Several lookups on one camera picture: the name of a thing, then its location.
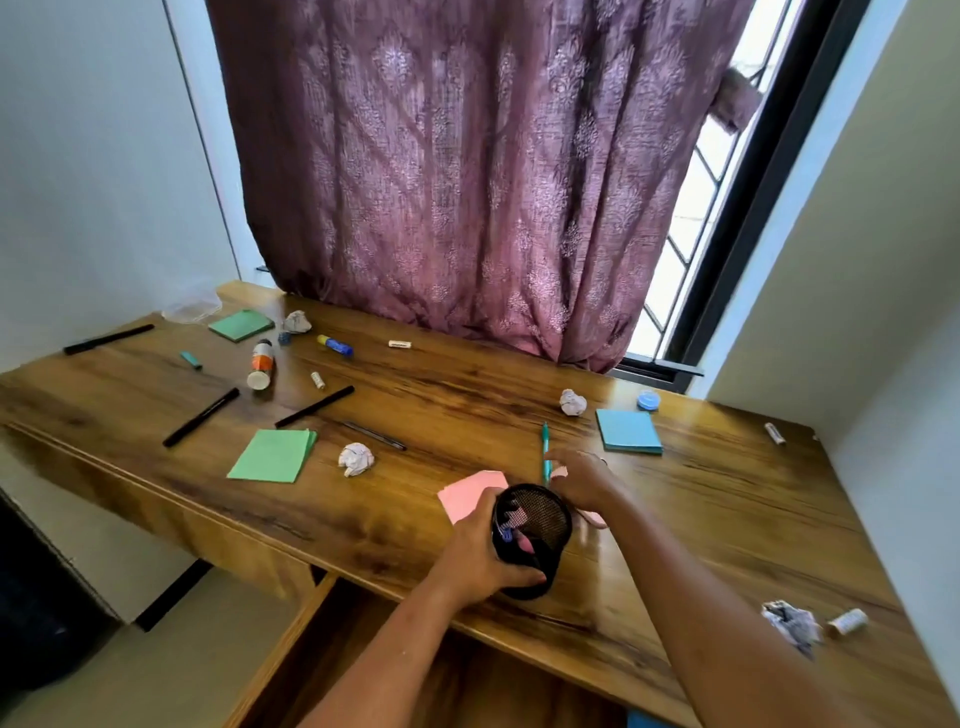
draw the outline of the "marker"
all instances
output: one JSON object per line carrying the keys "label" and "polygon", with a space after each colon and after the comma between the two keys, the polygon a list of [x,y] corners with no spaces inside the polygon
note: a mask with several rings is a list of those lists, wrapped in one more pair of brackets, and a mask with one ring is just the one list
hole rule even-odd
{"label": "marker", "polygon": [[172,448],[180,440],[193,432],[197,427],[202,425],[210,416],[216,412],[218,409],[223,407],[228,402],[236,400],[240,396],[240,390],[236,387],[233,387],[225,395],[217,399],[213,404],[211,404],[207,409],[197,415],[195,418],[190,420],[186,425],[179,427],[172,435],[168,436],[166,440],[163,441],[163,446],[165,448]]}
{"label": "marker", "polygon": [[333,393],[332,395],[330,395],[329,397],[324,397],[322,400],[320,400],[320,401],[315,401],[315,402],[314,402],[313,404],[311,404],[310,406],[304,407],[300,412],[294,412],[292,415],[288,415],[287,417],[284,417],[282,420],[278,420],[278,421],[274,424],[274,427],[276,427],[276,429],[280,429],[281,427],[285,427],[285,426],[289,425],[290,423],[296,422],[296,421],[299,420],[301,417],[306,417],[307,415],[312,415],[312,414],[313,414],[314,412],[316,412],[318,409],[321,409],[322,407],[326,407],[328,404],[333,404],[333,402],[335,402],[336,400],[341,400],[341,399],[343,399],[344,397],[346,397],[347,395],[353,394],[355,391],[356,391],[356,390],[353,388],[353,385],[352,385],[352,384],[348,384],[346,387],[344,387],[343,389],[337,390],[336,392],[334,392],[334,393]]}
{"label": "marker", "polygon": [[[550,428],[546,426],[546,423],[543,423],[543,430],[540,432],[543,439],[543,454],[545,455],[550,450]],[[543,485],[550,487],[550,472],[552,470],[552,463],[549,460],[543,461]]]}
{"label": "marker", "polygon": [[109,344],[111,341],[126,339],[128,336],[135,336],[138,333],[149,331],[152,328],[154,328],[153,324],[144,324],[142,327],[128,328],[126,331],[117,331],[116,333],[109,333],[106,336],[98,336],[95,339],[87,339],[79,344],[71,344],[68,347],[63,347],[63,353],[65,353],[67,356],[73,356],[75,353],[89,352],[91,349],[96,349],[101,344]]}

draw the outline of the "small container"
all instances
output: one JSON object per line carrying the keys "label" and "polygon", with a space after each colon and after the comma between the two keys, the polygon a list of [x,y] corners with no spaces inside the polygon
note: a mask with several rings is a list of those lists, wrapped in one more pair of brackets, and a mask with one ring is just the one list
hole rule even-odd
{"label": "small container", "polygon": [[274,371],[274,345],[270,339],[260,339],[253,347],[251,372],[247,375],[247,386],[257,391],[270,386]]}
{"label": "small container", "polygon": [[651,389],[645,389],[637,396],[636,406],[645,412],[656,412],[660,409],[660,395]]}
{"label": "small container", "polygon": [[851,609],[837,619],[827,622],[827,634],[835,640],[849,635],[854,630],[864,627],[870,621],[867,613],[862,609]]}
{"label": "small container", "polygon": [[553,586],[573,519],[560,497],[541,485],[521,483],[496,497],[491,536],[500,561],[539,569],[546,581],[501,590],[513,599],[536,599]]}

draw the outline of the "patterned curtain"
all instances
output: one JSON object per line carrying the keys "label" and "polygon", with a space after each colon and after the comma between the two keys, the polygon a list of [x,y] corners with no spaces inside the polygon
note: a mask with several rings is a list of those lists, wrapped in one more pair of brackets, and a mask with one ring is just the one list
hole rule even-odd
{"label": "patterned curtain", "polygon": [[752,0],[207,5],[280,288],[606,371]]}

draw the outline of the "mesh pen holder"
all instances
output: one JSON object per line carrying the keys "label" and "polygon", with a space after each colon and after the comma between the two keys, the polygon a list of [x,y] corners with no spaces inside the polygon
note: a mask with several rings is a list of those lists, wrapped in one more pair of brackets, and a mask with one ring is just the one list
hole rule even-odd
{"label": "mesh pen holder", "polygon": [[546,581],[501,590],[513,599],[536,599],[550,591],[573,519],[560,498],[540,485],[521,483],[503,491],[493,506],[491,532],[496,555],[507,564],[539,569]]}

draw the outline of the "sticky note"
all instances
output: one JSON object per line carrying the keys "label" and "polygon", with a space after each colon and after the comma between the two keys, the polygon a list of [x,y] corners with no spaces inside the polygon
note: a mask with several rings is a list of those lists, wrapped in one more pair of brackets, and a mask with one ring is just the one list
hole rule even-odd
{"label": "sticky note", "polygon": [[450,522],[456,523],[473,513],[486,488],[507,488],[507,478],[500,471],[480,471],[446,486],[437,497]]}
{"label": "sticky note", "polygon": [[598,409],[597,423],[606,449],[663,453],[663,445],[649,412]]}
{"label": "sticky note", "polygon": [[292,483],[315,442],[317,433],[309,429],[258,430],[227,477]]}
{"label": "sticky note", "polygon": [[274,322],[259,311],[244,308],[242,311],[227,316],[226,319],[213,322],[209,328],[230,341],[237,342],[273,327]]}

